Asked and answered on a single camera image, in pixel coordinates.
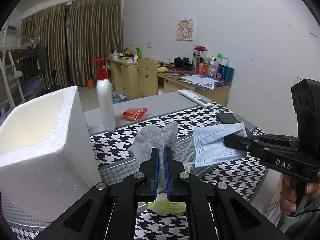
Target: gray table surface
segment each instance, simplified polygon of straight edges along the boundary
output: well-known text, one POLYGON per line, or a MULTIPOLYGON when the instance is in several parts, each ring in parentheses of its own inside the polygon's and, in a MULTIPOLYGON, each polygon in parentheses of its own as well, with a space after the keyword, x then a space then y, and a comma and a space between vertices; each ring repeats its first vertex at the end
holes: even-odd
MULTIPOLYGON (((199 96, 207 101, 210 101, 204 96, 199 96)), ((147 118, 149 119, 159 115, 165 115, 195 106, 197 106, 197 104, 190 99, 180 95, 178 92, 172 92, 114 104, 113 108, 116 116, 116 127, 119 128, 134 123, 121 118, 121 114, 131 107, 146 107, 148 109, 147 118)), ((99 133, 105 130, 99 108, 84 112, 84 116, 87 120, 90 134, 99 133)), ((265 214, 266 210, 269 207, 279 178, 279 172, 269 170, 266 178, 263 181, 263 184, 261 185, 258 193, 255 195, 255 198, 252 201, 252 205, 262 214, 265 214)))

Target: blue gripper pad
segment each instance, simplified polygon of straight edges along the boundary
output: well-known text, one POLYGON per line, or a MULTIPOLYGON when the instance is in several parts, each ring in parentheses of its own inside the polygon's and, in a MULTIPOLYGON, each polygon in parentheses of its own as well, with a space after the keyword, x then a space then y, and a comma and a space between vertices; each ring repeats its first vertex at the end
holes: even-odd
POLYGON ((167 191, 167 197, 170 201, 171 193, 170 193, 170 175, 169 175, 169 167, 168 167, 168 156, 167 150, 164 149, 164 168, 165 168, 165 186, 167 191))
POLYGON ((156 157, 156 168, 155 168, 155 179, 153 181, 153 198, 157 200, 157 193, 158 193, 158 175, 159 175, 159 150, 157 150, 157 157, 156 157))

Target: green plastic package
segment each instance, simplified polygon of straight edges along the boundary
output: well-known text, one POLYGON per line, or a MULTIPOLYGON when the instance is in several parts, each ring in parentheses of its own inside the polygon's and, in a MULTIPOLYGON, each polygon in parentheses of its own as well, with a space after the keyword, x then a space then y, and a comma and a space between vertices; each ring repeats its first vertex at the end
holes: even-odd
POLYGON ((157 200, 155 202, 148 202, 147 207, 154 213, 162 216, 168 214, 182 213, 186 211, 185 202, 170 203, 167 199, 166 193, 158 194, 157 200))

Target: blue surgical mask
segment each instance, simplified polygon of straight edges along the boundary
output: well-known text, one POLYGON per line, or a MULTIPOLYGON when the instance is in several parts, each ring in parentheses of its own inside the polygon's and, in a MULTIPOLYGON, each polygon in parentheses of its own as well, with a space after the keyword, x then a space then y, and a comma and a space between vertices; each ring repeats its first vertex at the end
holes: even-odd
POLYGON ((246 151, 227 148, 224 145, 224 137, 230 134, 247 137, 244 123, 217 124, 195 128, 193 131, 193 143, 196 150, 195 167, 203 167, 246 157, 246 151))

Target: bed ladder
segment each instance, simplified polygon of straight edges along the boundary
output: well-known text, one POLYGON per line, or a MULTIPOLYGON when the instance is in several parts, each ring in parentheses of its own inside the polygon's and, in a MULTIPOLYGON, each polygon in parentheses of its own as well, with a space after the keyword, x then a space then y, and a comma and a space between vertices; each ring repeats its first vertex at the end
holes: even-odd
POLYGON ((16 107, 16 105, 15 105, 13 97, 12 97, 11 89, 13 89, 16 86, 18 86, 18 89, 19 89, 19 92, 20 92, 20 95, 21 95, 21 98, 22 98, 22 101, 19 103, 19 105, 24 103, 26 101, 26 99, 24 98, 24 95, 22 93, 22 89, 21 89, 21 85, 20 85, 20 82, 19 82, 19 78, 16 78, 15 84, 13 84, 11 86, 9 86, 9 84, 8 84, 6 69, 7 68, 12 68, 12 71, 16 71, 17 70, 15 62, 14 62, 14 60, 12 58, 12 55, 11 55, 10 49, 7 50, 7 51, 5 51, 5 50, 3 51, 2 62, 0 60, 0 68, 1 68, 3 79, 4 79, 5 90, 7 92, 7 97, 8 97, 8 99, 6 101, 2 102, 1 105, 5 104, 8 101, 9 104, 10 104, 10 107, 12 109, 14 109, 16 107), (8 53, 8 56, 9 56, 9 59, 10 59, 10 62, 11 62, 11 64, 7 65, 7 66, 6 66, 6 63, 5 63, 5 54, 6 53, 8 53))

